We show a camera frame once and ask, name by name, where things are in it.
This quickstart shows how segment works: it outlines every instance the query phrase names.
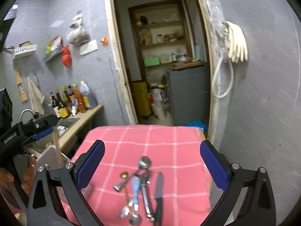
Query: beige cloth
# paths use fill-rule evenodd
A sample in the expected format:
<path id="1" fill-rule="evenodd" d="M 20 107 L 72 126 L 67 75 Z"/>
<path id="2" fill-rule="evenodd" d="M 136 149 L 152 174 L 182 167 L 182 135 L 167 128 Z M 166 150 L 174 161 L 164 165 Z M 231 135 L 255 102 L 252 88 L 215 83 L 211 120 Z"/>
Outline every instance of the beige cloth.
<path id="1" fill-rule="evenodd" d="M 29 77 L 27 77 L 27 87 L 30 97 L 31 109 L 34 112 L 38 112 L 44 115 L 44 109 L 42 104 L 44 102 L 45 96 L 40 92 L 40 90 Z"/>

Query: plaid tablecloth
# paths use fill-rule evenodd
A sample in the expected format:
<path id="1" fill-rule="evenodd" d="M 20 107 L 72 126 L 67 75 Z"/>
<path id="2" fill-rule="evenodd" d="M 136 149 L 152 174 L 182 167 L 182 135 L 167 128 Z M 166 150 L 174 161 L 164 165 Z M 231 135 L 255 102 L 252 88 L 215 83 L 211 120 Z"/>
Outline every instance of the plaid tablecloth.
<path id="1" fill-rule="evenodd" d="M 124 191 L 113 191 L 112 186 L 121 181 L 122 171 L 132 173 L 137 169 L 139 157 L 152 160 L 150 193 L 153 210 L 158 172 L 164 176 L 163 226 L 199 226 L 210 211 L 210 174 L 200 156 L 201 138 L 195 127 L 166 127 L 138 125 L 124 127 L 98 127 L 91 130 L 77 150 L 72 161 L 86 152 L 95 140 L 105 143 L 105 155 L 90 184 L 94 187 L 88 203 L 105 226 L 129 225 L 129 216 L 119 219 L 125 206 Z M 131 183 L 127 185 L 132 197 Z M 142 226 L 151 225 L 146 220 L 140 193 L 139 213 Z M 69 219 L 76 219 L 66 204 Z"/>

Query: countertop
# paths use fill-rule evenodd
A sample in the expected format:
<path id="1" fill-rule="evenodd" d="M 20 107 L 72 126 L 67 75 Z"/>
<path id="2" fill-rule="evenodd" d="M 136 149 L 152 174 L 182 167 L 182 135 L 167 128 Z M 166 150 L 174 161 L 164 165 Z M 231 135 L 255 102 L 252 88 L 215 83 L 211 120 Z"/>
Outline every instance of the countertop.
<path id="1" fill-rule="evenodd" d="M 76 116 L 70 115 L 68 119 L 79 118 L 66 133 L 59 139 L 61 150 L 71 140 L 71 138 L 78 133 L 78 131 L 89 121 L 92 117 L 103 107 L 102 104 L 97 105 L 93 110 L 87 110 L 86 113 L 77 113 Z"/>

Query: metal screw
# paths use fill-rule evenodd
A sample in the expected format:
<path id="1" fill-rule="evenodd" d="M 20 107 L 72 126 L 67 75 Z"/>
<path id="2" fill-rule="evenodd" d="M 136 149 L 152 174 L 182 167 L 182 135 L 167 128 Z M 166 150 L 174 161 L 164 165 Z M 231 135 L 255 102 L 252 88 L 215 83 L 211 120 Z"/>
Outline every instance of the metal screw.
<path id="1" fill-rule="evenodd" d="M 240 166 L 237 163 L 232 164 L 233 169 L 237 170 L 240 168 Z"/>
<path id="2" fill-rule="evenodd" d="M 65 165 L 65 168 L 67 168 L 67 169 L 70 169 L 70 168 L 72 168 L 73 167 L 73 163 L 72 162 L 69 162 L 69 163 L 67 163 L 66 165 Z"/>
<path id="3" fill-rule="evenodd" d="M 265 172 L 266 172 L 266 169 L 263 168 L 263 167 L 261 167 L 261 168 L 259 169 L 259 171 L 261 171 L 262 173 L 265 173 Z"/>
<path id="4" fill-rule="evenodd" d="M 44 171 L 44 167 L 43 166 L 40 166 L 39 168 L 38 168 L 38 172 L 43 172 Z"/>

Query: white power socket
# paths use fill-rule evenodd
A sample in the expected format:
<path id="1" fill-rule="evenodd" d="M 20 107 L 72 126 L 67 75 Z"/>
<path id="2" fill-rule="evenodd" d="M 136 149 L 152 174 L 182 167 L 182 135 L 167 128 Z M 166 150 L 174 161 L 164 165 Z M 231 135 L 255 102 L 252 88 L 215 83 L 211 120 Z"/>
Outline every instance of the white power socket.
<path id="1" fill-rule="evenodd" d="M 92 41 L 85 43 L 84 45 L 82 45 L 79 48 L 79 54 L 85 55 L 85 54 L 88 54 L 88 53 L 96 51 L 96 50 L 98 50 L 97 41 L 92 40 Z"/>

